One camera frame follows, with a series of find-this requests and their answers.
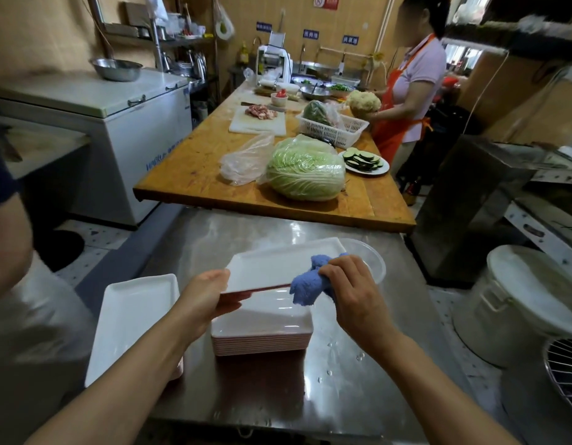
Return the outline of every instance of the stainless steel counter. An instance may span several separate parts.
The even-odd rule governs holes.
[[[394,321],[471,395],[399,234],[186,208],[142,275],[175,273],[182,288],[193,275],[226,266],[235,253],[333,236],[359,239],[379,251],[387,264],[381,290]],[[312,307],[312,317],[315,331],[306,352],[216,358],[207,333],[187,350],[183,377],[169,384],[152,416],[425,442],[400,391],[337,325],[325,295]]]

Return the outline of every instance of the orange apron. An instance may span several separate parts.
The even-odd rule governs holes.
[[[380,110],[385,111],[386,109],[391,109],[394,107],[393,103],[393,87],[395,83],[401,76],[401,74],[409,67],[412,61],[415,59],[417,54],[423,50],[423,48],[430,44],[432,40],[436,38],[435,34],[431,34],[428,37],[428,40],[424,42],[424,44],[416,50],[416,52],[408,59],[405,65],[402,68],[394,70],[389,75],[387,80],[387,91],[383,95],[382,105]],[[409,119],[400,119],[400,120],[383,120],[378,122],[372,130],[372,138],[374,143],[377,145],[381,156],[383,159],[386,160],[389,164],[393,162],[393,158],[397,153],[397,150],[403,143],[403,137],[405,133],[408,132],[409,128],[413,125],[418,125],[419,123],[422,124],[422,137],[424,135],[425,127],[430,127],[430,119],[424,117],[420,120],[409,120]]]

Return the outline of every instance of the bottle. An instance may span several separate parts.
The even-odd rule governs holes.
[[[403,192],[403,199],[408,206],[413,206],[416,204],[416,198],[420,194],[420,189],[422,188],[422,183],[419,179],[416,179],[413,183],[410,183],[408,189]]]
[[[248,65],[248,48],[244,40],[243,40],[243,46],[241,47],[241,51],[238,55],[238,63],[244,67]]]

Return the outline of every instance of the freezer handle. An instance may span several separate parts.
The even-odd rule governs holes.
[[[135,106],[136,104],[142,104],[142,103],[146,103],[146,95],[142,95],[142,97],[139,100],[127,100],[127,105],[129,107],[131,106]]]

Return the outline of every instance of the person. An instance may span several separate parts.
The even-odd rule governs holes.
[[[361,258],[338,257],[320,273],[333,285],[337,322],[397,384],[430,443],[518,445],[394,326]],[[225,269],[193,278],[171,310],[27,445],[133,443],[189,344],[246,298],[220,296],[229,276]]]
[[[22,443],[77,390],[93,338],[94,318],[33,250],[0,156],[0,445]]]
[[[386,89],[375,92],[382,101],[380,111],[364,117],[372,124],[372,138],[393,176],[430,125],[424,116],[447,68],[439,38],[449,6],[449,0],[403,0],[399,8],[394,40],[398,47],[411,49],[389,75]]]

